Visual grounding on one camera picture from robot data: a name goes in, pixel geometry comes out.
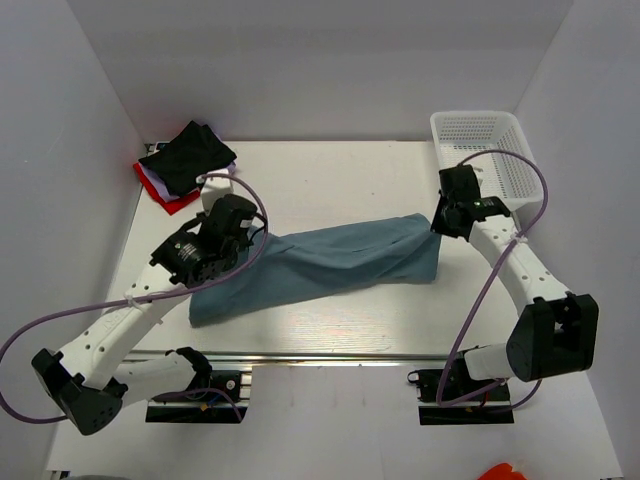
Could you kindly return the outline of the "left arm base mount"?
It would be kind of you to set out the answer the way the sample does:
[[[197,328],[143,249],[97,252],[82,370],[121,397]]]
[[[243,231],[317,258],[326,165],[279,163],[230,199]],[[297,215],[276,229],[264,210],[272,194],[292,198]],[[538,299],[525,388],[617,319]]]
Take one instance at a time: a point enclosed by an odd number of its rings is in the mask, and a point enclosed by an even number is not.
[[[248,410],[251,371],[214,368],[206,380],[188,387],[188,394],[164,401],[150,401],[148,424],[234,425]]]

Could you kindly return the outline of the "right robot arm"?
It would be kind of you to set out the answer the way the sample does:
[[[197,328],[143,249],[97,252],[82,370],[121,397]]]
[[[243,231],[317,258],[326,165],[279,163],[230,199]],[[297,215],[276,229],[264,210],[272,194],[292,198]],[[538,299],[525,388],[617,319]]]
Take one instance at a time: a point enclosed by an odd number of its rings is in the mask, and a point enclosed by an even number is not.
[[[577,295],[544,266],[519,234],[498,197],[484,197],[469,165],[439,173],[435,233],[463,238],[496,269],[519,316],[508,340],[467,350],[451,374],[453,390],[472,399],[488,380],[529,382],[589,369],[594,360],[599,307]]]

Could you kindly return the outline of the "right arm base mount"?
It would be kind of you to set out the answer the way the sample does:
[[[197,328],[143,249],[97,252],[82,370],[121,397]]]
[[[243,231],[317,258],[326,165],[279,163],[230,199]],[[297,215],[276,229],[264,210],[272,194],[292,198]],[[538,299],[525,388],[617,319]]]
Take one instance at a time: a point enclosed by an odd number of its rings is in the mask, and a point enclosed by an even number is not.
[[[477,390],[474,397],[451,406],[441,406],[436,399],[442,371],[413,370],[407,381],[417,389],[418,417],[421,426],[509,425],[514,423],[511,396],[506,384],[492,380],[475,381],[462,368],[453,367],[444,383],[442,401],[453,402]]]

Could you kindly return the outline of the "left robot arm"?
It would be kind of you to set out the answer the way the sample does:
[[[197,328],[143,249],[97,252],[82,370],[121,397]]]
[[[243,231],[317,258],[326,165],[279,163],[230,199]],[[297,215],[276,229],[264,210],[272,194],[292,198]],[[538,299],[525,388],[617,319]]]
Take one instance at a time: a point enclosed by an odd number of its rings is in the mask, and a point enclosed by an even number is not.
[[[106,427],[126,406],[154,398],[199,399],[211,392],[212,367],[191,347],[136,364],[123,361],[184,297],[238,272],[249,230],[262,215],[235,194],[183,224],[150,255],[123,304],[103,310],[84,333],[57,352],[43,349],[32,366],[47,394],[85,435]]]

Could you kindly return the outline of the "teal blue t-shirt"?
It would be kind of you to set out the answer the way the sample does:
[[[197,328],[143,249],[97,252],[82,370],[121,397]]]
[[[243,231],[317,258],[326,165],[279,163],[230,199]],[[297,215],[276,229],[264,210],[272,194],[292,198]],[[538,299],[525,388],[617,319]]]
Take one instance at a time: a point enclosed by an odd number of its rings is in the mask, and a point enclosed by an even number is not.
[[[440,246],[441,236],[420,213],[270,234],[249,268],[191,296],[189,322],[201,328],[378,284],[429,284],[437,276]]]

